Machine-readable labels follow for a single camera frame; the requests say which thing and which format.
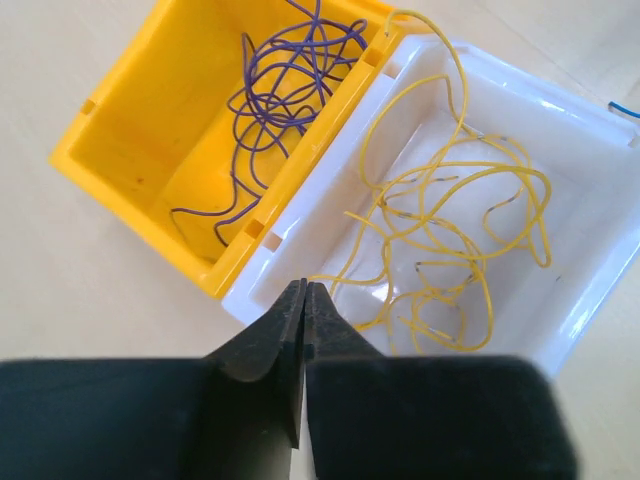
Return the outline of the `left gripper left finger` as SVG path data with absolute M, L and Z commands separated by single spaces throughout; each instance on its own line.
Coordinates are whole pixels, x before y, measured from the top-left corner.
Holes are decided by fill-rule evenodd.
M 5 479 L 284 479 L 299 444 L 306 284 L 202 358 L 1 365 Z

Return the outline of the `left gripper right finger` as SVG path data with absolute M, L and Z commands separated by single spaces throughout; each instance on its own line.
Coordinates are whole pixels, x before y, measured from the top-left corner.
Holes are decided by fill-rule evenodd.
M 575 479 L 547 377 L 513 356 L 387 357 L 305 299 L 307 421 L 319 479 Z

